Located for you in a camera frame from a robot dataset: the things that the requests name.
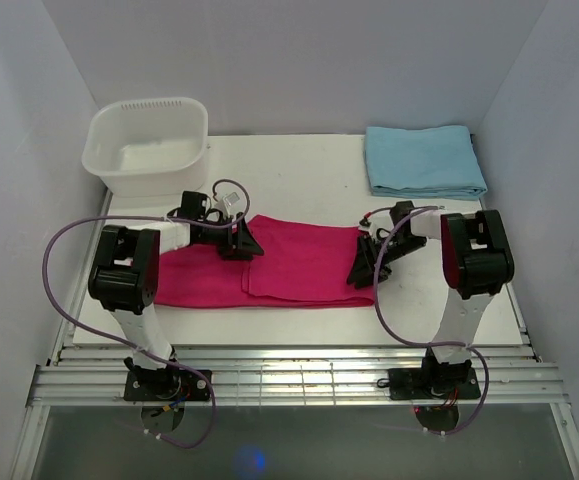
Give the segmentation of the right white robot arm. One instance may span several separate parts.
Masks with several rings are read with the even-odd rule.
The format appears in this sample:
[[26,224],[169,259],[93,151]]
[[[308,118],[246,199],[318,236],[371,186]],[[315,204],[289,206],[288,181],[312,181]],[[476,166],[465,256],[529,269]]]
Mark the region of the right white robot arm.
[[484,312],[514,276],[515,264],[501,214],[497,210],[446,213],[400,201],[388,209],[391,229],[376,227],[367,213],[359,222],[349,285],[376,288],[386,281],[392,262],[437,240],[448,286],[440,326],[416,368],[392,368],[378,385],[393,400],[478,399],[472,366],[473,340]]

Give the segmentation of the pink trousers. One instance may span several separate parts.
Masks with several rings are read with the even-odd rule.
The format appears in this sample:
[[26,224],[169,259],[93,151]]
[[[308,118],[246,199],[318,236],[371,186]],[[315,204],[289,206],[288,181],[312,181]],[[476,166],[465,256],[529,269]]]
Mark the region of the pink trousers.
[[155,303],[192,309],[356,308],[374,304],[369,287],[346,283],[359,231],[257,215],[248,222],[264,254],[225,260],[196,244],[159,259]]

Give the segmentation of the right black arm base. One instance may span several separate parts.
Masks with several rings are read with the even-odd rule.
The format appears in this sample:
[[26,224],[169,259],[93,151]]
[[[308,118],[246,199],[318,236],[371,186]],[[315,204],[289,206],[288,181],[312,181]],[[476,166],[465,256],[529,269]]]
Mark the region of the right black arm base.
[[476,372],[470,368],[465,376],[432,377],[421,368],[392,368],[387,376],[376,382],[379,389],[386,389],[391,400],[477,400],[481,389]]

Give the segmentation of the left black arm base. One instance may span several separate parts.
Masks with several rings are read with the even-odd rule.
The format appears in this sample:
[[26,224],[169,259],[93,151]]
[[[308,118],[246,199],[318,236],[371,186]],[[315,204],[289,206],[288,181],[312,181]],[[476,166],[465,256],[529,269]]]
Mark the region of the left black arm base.
[[207,382],[186,370],[144,370],[136,367],[126,377],[123,399],[129,402],[208,401]]

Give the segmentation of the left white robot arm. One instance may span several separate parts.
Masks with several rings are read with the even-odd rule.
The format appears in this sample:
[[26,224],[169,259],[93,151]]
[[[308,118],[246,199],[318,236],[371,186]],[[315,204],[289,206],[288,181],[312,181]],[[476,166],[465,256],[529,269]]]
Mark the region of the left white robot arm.
[[88,279],[88,293],[118,322],[125,338],[165,359],[162,364],[140,350],[124,360],[133,387],[158,399],[182,394],[197,382],[191,372],[172,367],[175,349],[166,339],[155,311],[160,256],[189,246],[208,245],[228,261],[250,261],[264,250],[250,233],[241,199],[245,192],[209,196],[185,191],[180,205],[163,219],[139,228],[103,228]]

